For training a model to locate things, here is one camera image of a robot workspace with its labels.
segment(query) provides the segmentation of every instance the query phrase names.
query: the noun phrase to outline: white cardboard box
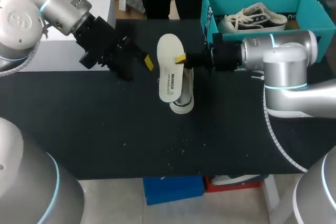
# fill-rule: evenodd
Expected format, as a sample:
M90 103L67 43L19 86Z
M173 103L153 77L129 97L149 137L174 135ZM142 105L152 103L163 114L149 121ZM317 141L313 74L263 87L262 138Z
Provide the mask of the white cardboard box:
M114 0L88 0L92 4L91 14L95 17L102 17L112 24L114 16ZM74 36L63 35L54 27L50 27L48 39L42 36L39 48L31 63L22 72L41 72L41 71L86 71L80 58L85 53L78 44ZM101 68L94 66L89 71L108 70L107 67Z

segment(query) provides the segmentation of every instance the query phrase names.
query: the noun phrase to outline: white sneaker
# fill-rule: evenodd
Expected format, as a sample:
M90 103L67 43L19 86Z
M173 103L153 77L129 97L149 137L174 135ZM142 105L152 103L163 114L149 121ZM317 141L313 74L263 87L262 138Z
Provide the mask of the white sneaker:
M218 31L222 34L283 31L286 23L287 17L271 12L263 3L257 3L237 14L225 16L218 24Z
M194 107L194 70L183 69L182 93L180 98L169 104L176 114L187 114Z

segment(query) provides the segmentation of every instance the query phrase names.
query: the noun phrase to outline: white insole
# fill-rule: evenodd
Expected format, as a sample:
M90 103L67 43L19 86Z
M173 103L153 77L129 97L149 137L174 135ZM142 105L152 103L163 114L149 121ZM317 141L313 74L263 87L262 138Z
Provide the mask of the white insole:
M175 64L176 58L184 54L179 38L174 34L163 35L158 43L157 60L160 66L159 95L164 102L174 102L182 92L184 64Z

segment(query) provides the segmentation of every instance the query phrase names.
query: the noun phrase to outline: robotic arm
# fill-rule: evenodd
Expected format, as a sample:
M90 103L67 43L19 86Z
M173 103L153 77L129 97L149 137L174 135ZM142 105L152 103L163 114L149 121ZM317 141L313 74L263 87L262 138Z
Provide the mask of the robotic arm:
M68 36L73 34L85 54L80 62L88 69L95 64L108 66L118 77L132 81L132 57L152 70L149 56L128 37L116 31L101 17L90 14L87 0L1 0L0 74L24 67L38 47L44 19Z
M268 113L280 118L336 118L336 79L308 85L307 66L315 63L317 40L311 31L271 34L225 42L213 35L213 44L201 55L186 54L177 63L233 71L238 66L265 73Z

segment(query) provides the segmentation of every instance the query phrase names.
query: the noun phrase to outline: black table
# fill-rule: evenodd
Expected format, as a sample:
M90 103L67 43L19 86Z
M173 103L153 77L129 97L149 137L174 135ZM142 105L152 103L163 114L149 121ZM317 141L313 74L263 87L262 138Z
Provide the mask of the black table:
M203 49L198 20L119 20L156 61L163 34ZM159 98L158 69L135 82L108 71L26 72L0 79L0 116L34 137L78 179L298 173L278 151L263 111L263 82L249 72L195 71L195 107L174 114ZM326 63L310 82L332 77ZM336 145L336 120L271 118L285 151L309 168Z

